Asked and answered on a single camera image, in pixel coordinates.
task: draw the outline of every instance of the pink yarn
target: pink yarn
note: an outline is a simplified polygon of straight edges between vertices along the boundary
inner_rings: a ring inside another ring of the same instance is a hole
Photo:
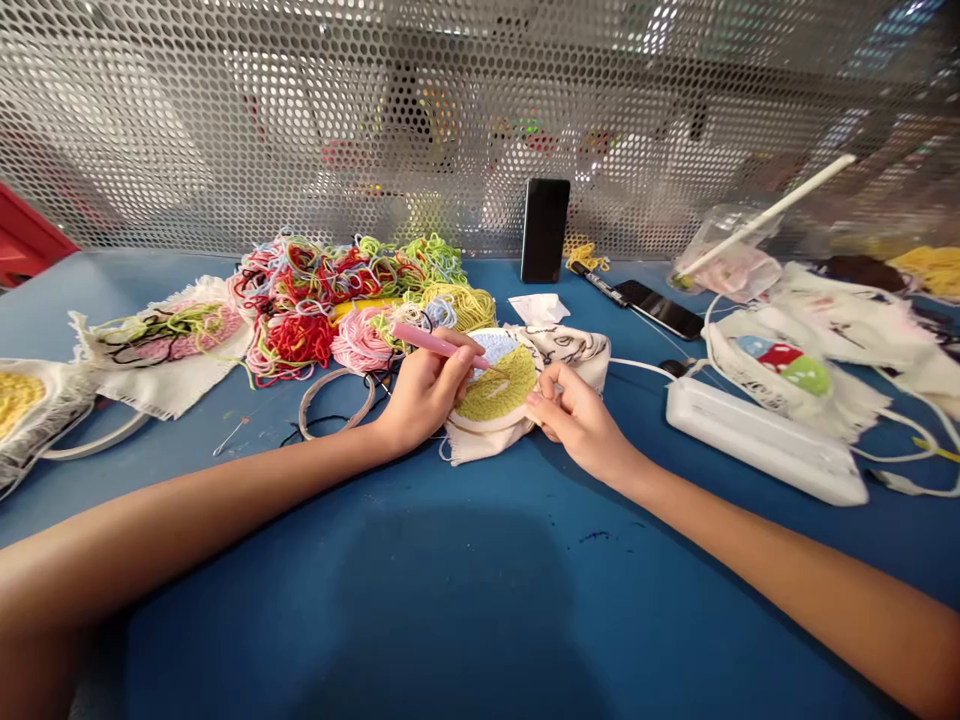
[[[344,315],[338,326],[340,332],[330,345],[333,359],[357,372],[386,370],[393,353],[370,325],[370,320],[384,309],[351,310]]]
[[[171,305],[169,308],[166,308],[166,310],[168,312],[177,312],[192,304],[194,303]],[[220,327],[217,330],[212,330],[212,326],[218,322],[220,323]],[[219,312],[214,311],[207,316],[205,325],[209,329],[209,334],[200,337],[200,346],[209,352],[211,348],[220,345],[239,330],[242,323],[243,318],[240,317],[236,310],[222,305]],[[199,354],[197,339],[192,335],[177,338],[173,343],[171,343],[169,339],[154,340],[137,349],[137,355],[148,360],[161,360],[163,358],[180,360],[190,355]]]

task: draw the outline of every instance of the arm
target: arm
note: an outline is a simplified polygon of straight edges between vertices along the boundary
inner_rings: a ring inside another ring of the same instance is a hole
[[[0,550],[0,715],[66,717],[92,625],[348,477],[412,450],[466,389],[479,345],[418,351],[372,423],[124,495]]]
[[[527,399],[531,414],[584,470],[713,555],[920,717],[960,715],[960,615],[658,467],[567,366],[548,367],[540,386],[543,397]]]

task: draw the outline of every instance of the blue table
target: blue table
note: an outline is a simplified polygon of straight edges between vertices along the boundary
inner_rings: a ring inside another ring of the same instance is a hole
[[[516,262],[466,268],[498,299],[501,322],[518,322],[506,298],[556,290],[569,324],[609,335],[614,355],[679,356],[570,273],[542,287],[521,284]],[[67,310],[100,322],[232,269],[233,260],[196,255],[74,255],[0,299],[0,355],[68,360]],[[663,273],[624,263],[610,276],[662,288]],[[690,347],[702,356],[702,343]],[[122,493],[276,447],[305,389],[253,393],[235,370],[176,422],[152,421],[94,457],[41,462],[0,504],[0,545]],[[364,392],[349,379],[328,390],[313,416],[349,415]],[[834,508],[670,428],[657,375],[612,367],[606,397],[656,462],[960,608],[956,502],[871,486],[869,505]],[[932,413],[902,399],[895,407],[946,442]],[[103,434],[129,412],[108,408],[71,440]],[[213,458],[245,415],[250,423]],[[439,459],[437,444],[304,504],[144,600],[124,618],[110,645],[113,669],[95,678],[87,702],[103,705],[101,717],[136,720],[902,714],[541,433],[459,468]],[[908,431],[884,424],[865,447],[912,445]],[[941,459],[901,470],[938,487],[955,477]]]

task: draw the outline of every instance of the pink punch needle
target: pink punch needle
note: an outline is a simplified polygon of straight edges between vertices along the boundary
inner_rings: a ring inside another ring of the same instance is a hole
[[[403,340],[411,345],[416,345],[417,347],[429,350],[437,355],[443,355],[444,357],[453,357],[453,354],[457,352],[457,346],[453,343],[448,343],[446,340],[441,340],[435,335],[431,335],[420,328],[407,325],[406,323],[394,323],[393,327],[390,328],[390,334],[398,340]],[[490,361],[482,355],[475,356],[471,364],[477,370],[491,369]]]

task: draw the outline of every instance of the white straw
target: white straw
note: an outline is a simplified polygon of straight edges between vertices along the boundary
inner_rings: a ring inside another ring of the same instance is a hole
[[[764,210],[762,213],[757,215],[757,217],[755,217],[753,220],[748,222],[742,228],[737,230],[737,232],[735,232],[733,235],[728,237],[722,243],[717,245],[715,248],[713,248],[713,250],[698,257],[696,260],[694,260],[690,264],[690,267],[688,267],[686,270],[680,270],[678,272],[681,275],[692,275],[697,270],[699,270],[704,265],[706,265],[708,262],[710,262],[715,257],[717,257],[717,255],[719,255],[724,250],[726,250],[728,247],[730,247],[736,242],[740,242],[741,240],[743,240],[743,238],[747,237],[750,233],[766,225],[774,217],[782,213],[784,210],[792,206],[794,203],[799,202],[801,199],[803,199],[804,197],[809,195],[811,192],[816,190],[818,187],[823,185],[827,180],[832,178],[834,175],[837,175],[845,167],[847,167],[848,165],[856,161],[857,161],[856,155],[843,155],[837,158],[832,163],[830,163],[827,167],[825,167],[823,170],[821,170],[812,178],[810,178],[805,183],[803,183],[803,185],[798,187],[792,193],[788,193],[787,195],[782,197],[779,200],[779,202],[774,203],[769,208]]]

